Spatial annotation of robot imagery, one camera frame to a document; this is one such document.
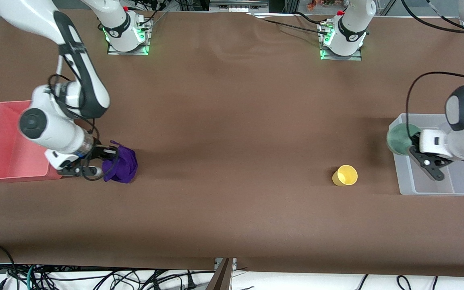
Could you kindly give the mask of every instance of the yellow plastic cup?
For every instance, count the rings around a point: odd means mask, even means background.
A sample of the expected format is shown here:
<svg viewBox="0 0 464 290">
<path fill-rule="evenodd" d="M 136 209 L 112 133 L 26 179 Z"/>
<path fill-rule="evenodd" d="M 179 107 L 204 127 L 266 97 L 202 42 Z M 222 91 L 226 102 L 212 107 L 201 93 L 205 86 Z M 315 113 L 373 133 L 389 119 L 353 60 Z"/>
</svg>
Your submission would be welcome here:
<svg viewBox="0 0 464 290">
<path fill-rule="evenodd" d="M 342 165 L 332 176 L 332 182 L 337 186 L 352 185 L 357 181 L 357 171 L 350 165 Z"/>
</svg>

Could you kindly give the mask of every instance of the purple towel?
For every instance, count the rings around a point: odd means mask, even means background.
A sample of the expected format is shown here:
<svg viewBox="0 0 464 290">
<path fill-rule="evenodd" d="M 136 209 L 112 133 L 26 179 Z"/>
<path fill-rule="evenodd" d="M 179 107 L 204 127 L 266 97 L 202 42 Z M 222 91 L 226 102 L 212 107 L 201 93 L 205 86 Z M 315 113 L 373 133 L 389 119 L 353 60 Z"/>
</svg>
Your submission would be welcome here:
<svg viewBox="0 0 464 290">
<path fill-rule="evenodd" d="M 120 143 L 117 143 L 113 140 L 110 140 L 110 143 L 119 145 L 119 156 L 118 160 L 116 161 L 116 165 L 109 173 L 103 176 L 103 180 L 114 180 L 121 183 L 130 183 L 132 179 L 134 179 L 138 167 L 135 151 L 128 147 L 124 147 Z M 101 164 L 101 169 L 103 172 L 107 172 L 110 167 L 112 167 L 113 162 L 114 159 L 103 161 Z"/>
</svg>

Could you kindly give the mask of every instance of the clear plastic bin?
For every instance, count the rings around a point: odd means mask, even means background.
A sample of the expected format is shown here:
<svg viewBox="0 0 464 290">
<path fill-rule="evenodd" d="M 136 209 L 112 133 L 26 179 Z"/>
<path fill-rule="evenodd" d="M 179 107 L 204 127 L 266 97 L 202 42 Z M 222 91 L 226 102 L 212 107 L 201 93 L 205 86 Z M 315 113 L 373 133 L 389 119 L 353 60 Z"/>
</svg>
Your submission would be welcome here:
<svg viewBox="0 0 464 290">
<path fill-rule="evenodd" d="M 400 114 L 389 128 L 405 123 L 406 114 Z M 449 128 L 444 114 L 409 114 L 409 123 L 420 129 Z M 409 156 L 394 154 L 398 187 L 402 195 L 464 196 L 464 162 L 455 161 L 441 170 L 445 179 L 436 181 L 411 160 Z"/>
</svg>

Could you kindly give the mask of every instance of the pink bin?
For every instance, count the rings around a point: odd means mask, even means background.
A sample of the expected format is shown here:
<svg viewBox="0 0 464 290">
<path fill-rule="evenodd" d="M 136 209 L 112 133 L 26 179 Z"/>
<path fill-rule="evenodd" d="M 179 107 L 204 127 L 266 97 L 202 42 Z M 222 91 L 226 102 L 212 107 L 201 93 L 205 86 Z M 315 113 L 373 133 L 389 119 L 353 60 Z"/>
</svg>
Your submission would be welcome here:
<svg viewBox="0 0 464 290">
<path fill-rule="evenodd" d="M 0 103 L 0 181 L 22 182 L 59 179 L 60 175 L 44 156 L 44 147 L 24 138 L 19 117 L 30 101 Z"/>
</svg>

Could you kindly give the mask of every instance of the table surface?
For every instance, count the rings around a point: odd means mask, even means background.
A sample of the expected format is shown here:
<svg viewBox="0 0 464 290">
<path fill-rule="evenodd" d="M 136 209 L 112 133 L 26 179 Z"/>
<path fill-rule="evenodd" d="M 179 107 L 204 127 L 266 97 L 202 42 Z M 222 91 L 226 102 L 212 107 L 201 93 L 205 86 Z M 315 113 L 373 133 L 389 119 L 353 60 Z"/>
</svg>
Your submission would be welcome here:
<svg viewBox="0 0 464 290">
<path fill-rule="evenodd" d="M 0 183 L 0 244 L 16 262 L 212 268 L 238 257 L 257 271 L 464 276 L 464 197 L 400 195 L 385 145 L 415 77 L 464 74 L 464 35 L 375 18 L 362 61 L 327 61 L 313 33 L 169 13 L 150 55 L 108 56 L 93 13 L 66 13 L 111 96 L 102 141 L 135 149 L 140 167 L 131 184 Z M 56 61 L 53 42 L 0 20 L 0 102 L 29 99 Z M 442 113 L 462 84 L 424 79 L 411 112 Z M 354 186 L 333 185 L 343 164 L 358 170 Z"/>
</svg>

